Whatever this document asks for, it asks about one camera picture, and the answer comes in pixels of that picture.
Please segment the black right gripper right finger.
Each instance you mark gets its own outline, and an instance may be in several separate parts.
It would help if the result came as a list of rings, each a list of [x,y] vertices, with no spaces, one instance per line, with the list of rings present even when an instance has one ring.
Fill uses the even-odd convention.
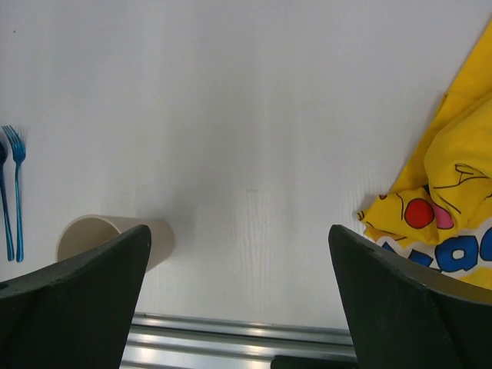
[[[360,368],[489,368],[491,292],[383,249],[343,225],[331,261]]]

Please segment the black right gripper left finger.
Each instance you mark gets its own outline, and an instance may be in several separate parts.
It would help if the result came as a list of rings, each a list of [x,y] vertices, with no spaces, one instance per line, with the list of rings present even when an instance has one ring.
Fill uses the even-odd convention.
[[[3,368],[118,368],[151,251],[136,226],[1,283]]]

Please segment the yellow Pikachu cloth placemat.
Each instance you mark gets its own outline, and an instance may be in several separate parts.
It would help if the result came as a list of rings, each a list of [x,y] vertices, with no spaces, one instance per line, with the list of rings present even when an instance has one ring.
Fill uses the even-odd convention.
[[[491,30],[485,28],[387,194],[358,213],[382,248],[491,286]]]

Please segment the blue metallic fork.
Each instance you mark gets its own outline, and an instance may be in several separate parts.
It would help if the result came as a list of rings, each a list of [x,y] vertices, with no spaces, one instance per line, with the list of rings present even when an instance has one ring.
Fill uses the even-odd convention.
[[[21,166],[26,158],[25,143],[21,135],[11,126],[3,125],[2,129],[11,145],[12,157],[15,163],[15,200],[16,200],[16,221],[17,221],[17,247],[16,261],[18,263],[24,261],[24,237],[22,224],[22,197],[20,185]]]

